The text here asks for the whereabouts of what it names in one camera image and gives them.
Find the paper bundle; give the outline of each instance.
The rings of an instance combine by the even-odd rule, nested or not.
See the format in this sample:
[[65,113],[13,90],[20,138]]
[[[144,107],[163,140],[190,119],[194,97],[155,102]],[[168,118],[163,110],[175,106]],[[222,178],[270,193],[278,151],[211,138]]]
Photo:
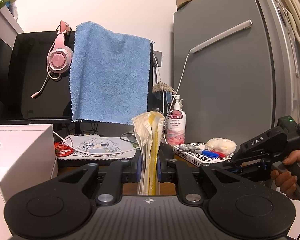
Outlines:
[[132,118],[136,140],[142,158],[138,195],[159,194],[157,155],[163,130],[164,116],[158,112],[146,112]]

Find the finger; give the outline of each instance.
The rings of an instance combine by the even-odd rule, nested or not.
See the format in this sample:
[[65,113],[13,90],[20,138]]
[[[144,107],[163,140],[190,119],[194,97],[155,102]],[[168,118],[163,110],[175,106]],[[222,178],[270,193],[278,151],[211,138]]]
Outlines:
[[297,176],[292,176],[290,179],[286,180],[284,183],[281,184],[280,191],[282,193],[286,193],[287,189],[293,186],[297,182],[297,180]]
[[285,181],[287,181],[288,179],[291,178],[291,172],[290,171],[286,171],[282,174],[280,174],[276,179],[275,179],[275,185],[277,187],[280,187],[282,185],[282,183],[284,183]]
[[295,162],[300,162],[300,150],[290,153],[290,155],[283,161],[283,164],[291,165]]
[[297,200],[296,196],[294,195],[296,189],[297,189],[297,185],[293,184],[290,188],[286,190],[286,196],[290,199]]
[[275,180],[279,176],[279,171],[273,170],[270,173],[271,179]]

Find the book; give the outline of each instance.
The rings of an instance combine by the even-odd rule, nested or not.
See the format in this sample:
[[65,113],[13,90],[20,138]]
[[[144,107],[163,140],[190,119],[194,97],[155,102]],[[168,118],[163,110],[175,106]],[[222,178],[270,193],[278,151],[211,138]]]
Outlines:
[[[191,146],[199,146],[200,144],[204,144],[204,143],[187,143],[187,144],[183,144],[183,145],[191,145]],[[201,163],[219,163],[219,162],[223,162],[225,160],[231,159],[232,155],[234,155],[234,153],[229,154],[227,157],[225,158],[210,158],[207,156],[204,156],[202,154],[196,153],[195,152],[196,149],[188,149],[188,150],[183,150],[183,151],[178,151],[175,152],[176,155],[180,156],[181,158],[187,160],[188,162],[192,163],[193,165],[199,167]]]

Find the white cable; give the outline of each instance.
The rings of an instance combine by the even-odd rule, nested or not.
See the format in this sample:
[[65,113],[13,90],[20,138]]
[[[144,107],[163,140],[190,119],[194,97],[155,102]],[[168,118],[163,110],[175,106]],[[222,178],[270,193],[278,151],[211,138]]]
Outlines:
[[56,41],[54,41],[54,42],[52,43],[51,48],[49,49],[49,52],[48,52],[48,55],[47,55],[47,73],[48,73],[48,76],[49,76],[51,79],[53,79],[53,80],[57,80],[57,79],[60,78],[60,73],[58,74],[58,77],[56,77],[56,78],[52,77],[52,76],[51,76],[52,71],[49,70],[49,66],[48,66],[48,58],[49,58],[49,54],[50,54],[50,52],[51,52],[51,50],[52,50],[52,48],[53,48],[55,42],[56,42]]
[[186,150],[191,150],[191,149],[199,149],[199,148],[198,148],[198,146],[193,146],[193,147],[187,147],[187,149],[185,149],[185,150],[177,150],[177,151],[173,150],[173,152],[184,152]]
[[40,88],[40,90],[39,90],[38,92],[35,92],[35,93],[31,96],[31,98],[34,98],[34,97],[36,97],[37,95],[40,95],[40,94],[42,93],[42,91],[43,91],[43,89],[44,89],[44,86],[46,85],[46,83],[47,83],[48,80],[49,80],[49,76],[47,75],[47,77],[46,77],[46,79],[45,79],[45,81],[44,81],[42,87]]
[[179,88],[180,88],[180,84],[181,84],[181,80],[182,80],[182,77],[183,77],[183,73],[185,72],[185,68],[186,68],[186,64],[187,64],[189,55],[190,55],[190,52],[188,53],[188,55],[186,57],[186,61],[185,61],[185,64],[183,66],[183,70],[182,70],[182,74],[181,74],[181,77],[180,77],[179,85],[178,85],[178,88],[176,90],[176,94],[178,94],[178,91],[179,91]]
[[157,65],[156,69],[158,69],[159,78],[160,78],[160,82],[161,82],[161,88],[162,88],[162,115],[163,115],[164,114],[164,90],[163,90],[162,80],[161,80],[161,76],[160,76],[159,65],[158,65],[157,59],[155,58],[154,54],[153,54],[153,58],[154,58],[155,63]]
[[[164,116],[164,90],[163,90],[162,80],[161,80],[161,76],[160,76],[159,65],[158,65],[157,59],[155,58],[154,54],[153,54],[153,58],[155,60],[156,66],[157,66],[156,71],[158,69],[159,78],[160,78],[160,82],[161,82],[161,88],[162,88],[162,115]],[[166,136],[164,134],[164,130],[162,132],[163,132],[164,141],[165,141],[165,143],[167,143]]]
[[164,141],[165,141],[166,144],[168,144],[168,143],[167,143],[167,140],[166,140],[166,135],[165,135],[165,133],[164,133],[164,130],[163,130],[162,132],[163,132],[163,138],[164,138]]
[[[68,145],[71,149],[75,150],[76,152],[79,152],[79,153],[84,153],[84,154],[88,154],[87,152],[84,152],[84,151],[80,151],[74,147],[72,147],[71,145],[69,145],[60,135],[58,135],[56,132],[53,132],[56,136],[58,136],[66,145]],[[136,147],[136,148],[133,148],[133,149],[130,149],[130,150],[126,150],[126,151],[121,151],[121,152],[109,152],[109,154],[118,154],[118,153],[126,153],[126,152],[131,152],[131,151],[134,151],[134,150],[137,150],[137,149],[140,149],[140,147]]]

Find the monitor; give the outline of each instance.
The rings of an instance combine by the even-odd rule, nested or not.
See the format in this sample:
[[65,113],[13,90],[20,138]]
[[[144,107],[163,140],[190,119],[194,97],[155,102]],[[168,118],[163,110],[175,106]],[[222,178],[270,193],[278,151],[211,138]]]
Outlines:
[[[75,32],[71,32],[65,38],[65,45],[72,50],[74,50],[74,35]],[[69,87],[70,69],[61,74],[59,81],[49,80],[40,96],[31,98],[31,95],[41,88],[47,76],[46,58],[55,38],[56,32],[53,31],[17,35],[3,102],[7,112],[7,124],[73,122]],[[148,110],[152,104],[152,54],[153,42],[150,51]]]

